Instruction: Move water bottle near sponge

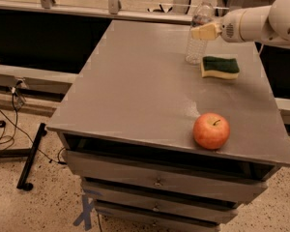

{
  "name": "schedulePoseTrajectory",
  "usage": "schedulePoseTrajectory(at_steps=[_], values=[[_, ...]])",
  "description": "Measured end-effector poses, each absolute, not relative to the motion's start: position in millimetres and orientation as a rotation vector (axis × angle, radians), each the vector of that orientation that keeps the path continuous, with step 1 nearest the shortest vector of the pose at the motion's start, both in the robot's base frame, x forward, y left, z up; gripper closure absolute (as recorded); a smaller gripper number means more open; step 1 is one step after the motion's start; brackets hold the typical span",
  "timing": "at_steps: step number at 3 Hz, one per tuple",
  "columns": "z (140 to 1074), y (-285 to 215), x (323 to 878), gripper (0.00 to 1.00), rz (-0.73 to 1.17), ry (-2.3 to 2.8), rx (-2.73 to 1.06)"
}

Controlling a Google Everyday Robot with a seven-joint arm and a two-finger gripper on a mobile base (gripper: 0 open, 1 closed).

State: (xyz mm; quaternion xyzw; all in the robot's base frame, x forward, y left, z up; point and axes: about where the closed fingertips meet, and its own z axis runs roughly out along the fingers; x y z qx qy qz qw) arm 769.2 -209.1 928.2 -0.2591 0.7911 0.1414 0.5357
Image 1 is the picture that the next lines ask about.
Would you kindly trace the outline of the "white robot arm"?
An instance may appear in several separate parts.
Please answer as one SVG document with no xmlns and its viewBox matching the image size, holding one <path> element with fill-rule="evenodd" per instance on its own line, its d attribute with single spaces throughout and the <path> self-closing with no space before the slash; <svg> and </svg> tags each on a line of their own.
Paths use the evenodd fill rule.
<svg viewBox="0 0 290 232">
<path fill-rule="evenodd" d="M 256 42 L 290 49 L 290 0 L 271 6 L 233 10 L 224 17 L 190 30 L 196 40 L 221 36 L 229 43 Z"/>
</svg>

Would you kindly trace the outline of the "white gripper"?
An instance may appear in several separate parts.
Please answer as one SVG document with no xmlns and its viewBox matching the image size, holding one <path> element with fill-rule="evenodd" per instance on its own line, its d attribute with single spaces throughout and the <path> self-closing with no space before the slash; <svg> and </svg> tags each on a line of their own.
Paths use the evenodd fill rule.
<svg viewBox="0 0 290 232">
<path fill-rule="evenodd" d="M 220 34 L 221 37 L 229 43 L 242 43 L 244 41 L 241 35 L 241 23 L 246 9 L 234 10 L 226 14 L 220 25 L 210 22 L 190 30 L 191 35 L 196 40 L 215 40 Z"/>
</svg>

